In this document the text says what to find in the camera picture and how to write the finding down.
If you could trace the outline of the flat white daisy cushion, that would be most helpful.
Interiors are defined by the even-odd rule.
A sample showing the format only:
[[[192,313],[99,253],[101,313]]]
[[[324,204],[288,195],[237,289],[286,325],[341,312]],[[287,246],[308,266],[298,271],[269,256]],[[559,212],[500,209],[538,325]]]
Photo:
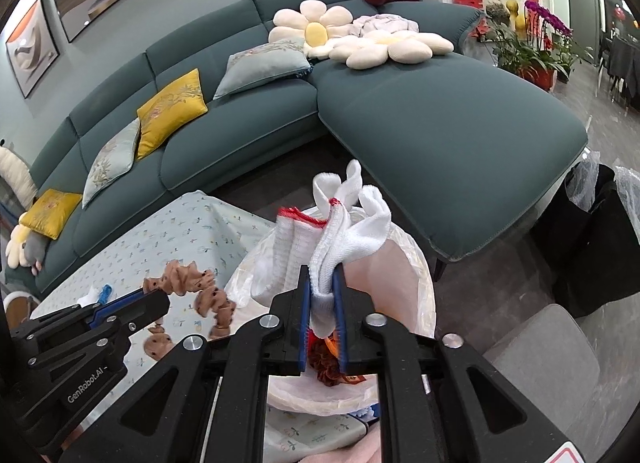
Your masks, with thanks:
[[[396,32],[355,38],[336,46],[329,58],[352,70],[363,71],[382,66],[388,60],[398,64],[423,64],[434,56],[454,51],[454,44],[436,33]]]

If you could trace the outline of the black bin with plastic bag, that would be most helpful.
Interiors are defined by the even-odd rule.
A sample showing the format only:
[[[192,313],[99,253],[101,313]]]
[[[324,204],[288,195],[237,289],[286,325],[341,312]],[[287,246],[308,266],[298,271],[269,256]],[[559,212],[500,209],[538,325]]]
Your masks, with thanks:
[[[639,173],[582,156],[530,231],[572,316],[639,292]]]

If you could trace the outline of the white knit glove red cuff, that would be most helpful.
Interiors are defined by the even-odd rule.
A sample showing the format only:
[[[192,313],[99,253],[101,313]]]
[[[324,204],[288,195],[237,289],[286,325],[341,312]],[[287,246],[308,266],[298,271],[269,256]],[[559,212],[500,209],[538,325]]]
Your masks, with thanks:
[[[320,173],[312,181],[317,217],[296,208],[279,210],[271,255],[256,264],[252,298],[262,306],[297,287],[300,268],[309,272],[310,326],[324,339],[336,328],[332,275],[341,264],[368,257],[383,246],[390,231],[390,208],[381,191],[362,181],[352,160],[346,177]]]

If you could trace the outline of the light green cushion left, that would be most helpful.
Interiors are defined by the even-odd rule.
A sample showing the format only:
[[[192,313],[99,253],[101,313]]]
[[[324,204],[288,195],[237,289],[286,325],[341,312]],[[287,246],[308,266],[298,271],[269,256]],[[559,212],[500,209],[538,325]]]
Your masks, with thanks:
[[[102,190],[131,170],[136,158],[140,127],[139,119],[133,119],[96,155],[82,194],[81,204],[84,209]]]

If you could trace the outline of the blue measuring tape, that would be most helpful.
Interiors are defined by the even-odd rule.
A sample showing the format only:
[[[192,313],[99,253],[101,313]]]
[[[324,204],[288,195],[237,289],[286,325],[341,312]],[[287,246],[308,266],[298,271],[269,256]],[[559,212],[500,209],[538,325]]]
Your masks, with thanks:
[[[107,304],[111,298],[112,293],[113,293],[113,288],[109,284],[104,284],[104,286],[102,287],[99,293],[98,303],[100,305]]]

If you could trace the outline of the purple orchid plant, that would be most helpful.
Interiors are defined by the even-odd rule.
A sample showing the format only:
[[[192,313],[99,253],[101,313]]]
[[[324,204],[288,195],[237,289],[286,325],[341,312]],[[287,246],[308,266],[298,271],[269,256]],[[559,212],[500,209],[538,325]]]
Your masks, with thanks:
[[[550,12],[548,8],[539,5],[533,0],[527,0],[525,2],[525,7],[530,12],[534,12],[536,15],[538,15],[542,20],[544,20],[544,22],[549,23],[556,32],[559,32],[559,34],[567,36],[568,38],[571,38],[573,36],[573,30],[567,27],[562,19],[560,19],[555,14],[552,14],[552,12]]]

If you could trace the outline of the grey upholstered stool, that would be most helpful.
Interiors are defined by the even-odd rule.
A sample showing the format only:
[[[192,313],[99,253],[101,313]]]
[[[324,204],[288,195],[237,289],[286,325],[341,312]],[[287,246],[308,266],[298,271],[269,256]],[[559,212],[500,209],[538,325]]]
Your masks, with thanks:
[[[600,383],[600,365],[570,313],[550,304],[484,353],[529,401],[574,443],[585,435]]]

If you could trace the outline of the small daisy cushion left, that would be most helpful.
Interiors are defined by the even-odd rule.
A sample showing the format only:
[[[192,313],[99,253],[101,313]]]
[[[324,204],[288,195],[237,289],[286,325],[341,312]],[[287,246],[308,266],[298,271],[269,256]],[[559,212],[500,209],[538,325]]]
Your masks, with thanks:
[[[6,245],[6,264],[11,269],[17,267],[30,267],[25,254],[26,241],[30,234],[30,229],[21,224],[17,224],[10,235],[10,240]]]

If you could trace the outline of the grey plush toy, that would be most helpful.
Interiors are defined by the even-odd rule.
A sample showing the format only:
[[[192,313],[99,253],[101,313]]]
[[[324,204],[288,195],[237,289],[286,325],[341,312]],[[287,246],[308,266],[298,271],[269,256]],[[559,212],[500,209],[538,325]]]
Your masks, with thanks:
[[[26,265],[30,268],[33,275],[38,275],[42,270],[49,243],[50,239],[45,235],[40,235],[40,233],[36,231],[29,232],[23,244],[23,252]]]

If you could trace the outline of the yellow embroidered cushion left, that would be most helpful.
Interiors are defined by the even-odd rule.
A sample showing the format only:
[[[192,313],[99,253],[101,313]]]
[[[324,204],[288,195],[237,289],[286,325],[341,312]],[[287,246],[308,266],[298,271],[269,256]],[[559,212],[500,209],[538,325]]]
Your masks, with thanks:
[[[81,194],[49,188],[20,217],[20,224],[51,240],[58,240],[81,199]]]

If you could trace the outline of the upright white daisy cushion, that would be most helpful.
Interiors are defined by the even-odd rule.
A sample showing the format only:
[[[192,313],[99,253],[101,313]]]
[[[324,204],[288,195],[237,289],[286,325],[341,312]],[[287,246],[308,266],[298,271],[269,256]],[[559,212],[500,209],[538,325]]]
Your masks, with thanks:
[[[306,0],[298,9],[279,9],[272,18],[268,42],[300,38],[308,58],[326,59],[334,47],[349,37],[354,16],[344,6],[328,7],[319,0]]]

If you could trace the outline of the white textured cloth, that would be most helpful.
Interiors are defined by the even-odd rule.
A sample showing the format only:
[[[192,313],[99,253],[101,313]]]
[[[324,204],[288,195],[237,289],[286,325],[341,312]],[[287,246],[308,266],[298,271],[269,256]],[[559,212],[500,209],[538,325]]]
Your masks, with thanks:
[[[78,299],[77,304],[81,307],[91,306],[100,300],[102,289],[100,287],[90,287],[89,291]]]

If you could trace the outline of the round wooden side table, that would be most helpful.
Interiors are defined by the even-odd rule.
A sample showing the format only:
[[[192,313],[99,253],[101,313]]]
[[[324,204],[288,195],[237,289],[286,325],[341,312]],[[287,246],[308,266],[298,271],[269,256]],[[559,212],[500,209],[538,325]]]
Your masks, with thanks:
[[[14,291],[4,300],[4,312],[9,329],[15,329],[30,318],[40,304],[40,299],[26,291]]]

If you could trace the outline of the white plush animal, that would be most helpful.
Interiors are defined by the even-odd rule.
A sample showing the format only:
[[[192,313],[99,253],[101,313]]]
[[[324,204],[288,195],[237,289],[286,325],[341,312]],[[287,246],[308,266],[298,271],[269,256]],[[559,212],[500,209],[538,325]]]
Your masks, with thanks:
[[[27,164],[5,146],[0,146],[0,175],[23,208],[29,210],[34,203],[37,187]]]

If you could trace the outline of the trash bin with white liner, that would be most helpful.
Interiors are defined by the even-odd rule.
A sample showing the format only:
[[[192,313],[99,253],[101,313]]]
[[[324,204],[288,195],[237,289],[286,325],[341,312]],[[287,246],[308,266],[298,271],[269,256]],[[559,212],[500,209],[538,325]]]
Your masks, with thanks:
[[[256,266],[272,258],[273,242],[274,232],[268,229],[224,287],[236,304],[232,331],[268,311],[252,298],[250,290]],[[347,265],[345,275],[349,287],[372,297],[378,313],[401,322],[412,333],[435,335],[435,292],[430,268],[420,246],[404,229],[391,224],[381,249]],[[319,417],[352,413],[378,402],[378,382],[375,375],[368,374],[361,383],[329,387],[318,381],[316,371],[308,369],[300,376],[270,377],[267,401],[280,410]]]

